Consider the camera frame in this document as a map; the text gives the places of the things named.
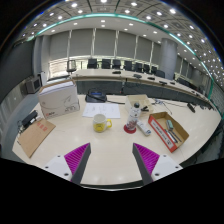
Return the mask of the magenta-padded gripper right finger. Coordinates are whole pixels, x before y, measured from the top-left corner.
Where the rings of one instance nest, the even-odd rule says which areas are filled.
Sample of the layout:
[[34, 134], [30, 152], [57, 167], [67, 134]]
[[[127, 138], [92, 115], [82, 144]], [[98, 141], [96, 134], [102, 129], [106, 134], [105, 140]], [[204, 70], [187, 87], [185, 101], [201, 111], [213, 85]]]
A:
[[168, 155], [159, 155], [137, 143], [133, 144], [132, 153], [137, 162], [144, 185], [182, 169], [182, 167]]

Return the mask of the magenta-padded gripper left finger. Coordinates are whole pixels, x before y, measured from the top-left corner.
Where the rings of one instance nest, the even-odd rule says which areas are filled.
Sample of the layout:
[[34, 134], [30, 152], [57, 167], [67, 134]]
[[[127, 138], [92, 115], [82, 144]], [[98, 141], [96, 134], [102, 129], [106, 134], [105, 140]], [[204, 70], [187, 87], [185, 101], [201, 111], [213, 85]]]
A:
[[89, 143], [79, 146], [65, 155], [57, 155], [43, 169], [77, 185], [81, 180], [91, 154]]

